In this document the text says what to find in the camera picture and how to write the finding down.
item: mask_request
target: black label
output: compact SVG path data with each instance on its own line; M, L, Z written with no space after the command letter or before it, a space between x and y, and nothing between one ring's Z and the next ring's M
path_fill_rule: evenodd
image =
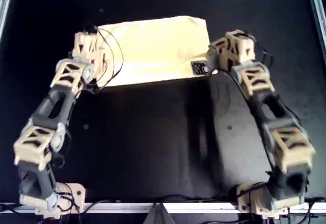
M206 61L192 61L194 75L207 75L208 67Z

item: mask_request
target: black table surface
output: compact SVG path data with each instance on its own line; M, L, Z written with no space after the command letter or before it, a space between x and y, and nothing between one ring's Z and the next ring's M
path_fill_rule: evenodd
M12 0L0 44L1 201L18 199L13 143L47 94L57 61L72 49L74 33L88 21L178 15L205 19L211 40L248 30L274 54L271 80L317 151L308 195L326 197L326 83L309 0ZM222 196L241 182L268 179L254 120L222 74L82 94L69 131L71 149L56 179L83 184L88 201Z

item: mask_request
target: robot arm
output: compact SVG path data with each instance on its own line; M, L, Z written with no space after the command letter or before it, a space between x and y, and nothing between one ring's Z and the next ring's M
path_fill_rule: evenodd
M48 95L29 118L14 144L14 163L21 179L21 204L56 212L59 216L71 203L58 192L78 192L74 198L79 199L79 207L84 204L85 189L79 184L57 183L51 160L63 146L72 109L80 92L105 72L105 48L97 45L98 38L97 34L75 35L73 58L57 63Z
M278 218L287 207L302 204L315 149L304 128L283 104L268 68L254 62L255 39L236 30L212 43L207 66L229 72L240 84L272 165L266 183L236 187L239 211Z

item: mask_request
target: cream fabric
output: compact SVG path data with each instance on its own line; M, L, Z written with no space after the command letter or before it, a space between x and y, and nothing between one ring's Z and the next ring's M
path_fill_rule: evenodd
M209 45L206 21L189 16L109 24L99 30L113 50L114 73L121 67L122 54L106 31L118 40L124 58L121 72L107 87L194 77L191 61L203 60ZM111 51L107 53L111 61ZM108 62L98 85L103 86L112 72L113 62Z

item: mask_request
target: beige 3d-printed bracket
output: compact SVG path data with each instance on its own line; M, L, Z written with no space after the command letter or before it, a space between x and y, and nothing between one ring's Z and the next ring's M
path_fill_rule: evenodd
M242 191L248 190L253 187L253 184L241 184L237 187L237 194L240 194ZM261 215L263 219L268 218L274 218L279 219L280 215L286 215L287 214L287 208L279 208L277 206L277 210L270 211L266 208L264 203L264 194L267 192L267 189L260 188L258 190L251 191L249 193L246 193L245 195L238 198L238 205L237 209L242 213L255 213L257 215ZM299 198L295 199L288 199L285 206L292 206L297 205L297 200Z
M240 73L242 76L242 84L250 97L256 90L270 89L272 92L275 91L273 84L270 82L263 68L259 66L244 68Z
M286 127L271 131L275 139L275 160L281 171L286 174L291 165L306 163L312 168L314 147L296 127Z
M49 144L54 133L54 130L39 126L27 129L14 144L14 164L18 165L20 160L24 160L37 164L39 171L44 170L52 157Z
M232 66L255 59L255 42L240 30L226 32L225 38L213 42L220 57L220 67L230 70Z
M82 76L86 66L87 64L73 62L69 59L62 60L50 87L66 86L76 95L84 87Z
M84 211L84 204L85 204L85 195L86 190L85 188L78 184L78 183L60 183L57 182L56 192L65 192L65 193L71 193L71 195L59 195L58 196L58 202L57 207L53 211L47 211L47 203L44 200L36 199L29 196L24 196L24 204L29 206L35 206L35 214L36 215L43 215L44 218L54 218L54 219L60 219L61 215L70 214L70 210L62 212L58 206L61 207L63 210L69 209L72 202L70 200L74 199L76 205L79 207L79 213L82 213ZM69 198L70 200L64 199L61 196L65 196ZM72 214L78 214L78 211L76 210L76 207L73 206L71 209Z
M111 51L99 34L78 32L75 34L73 57L85 58L94 65L94 78L99 80L112 62Z

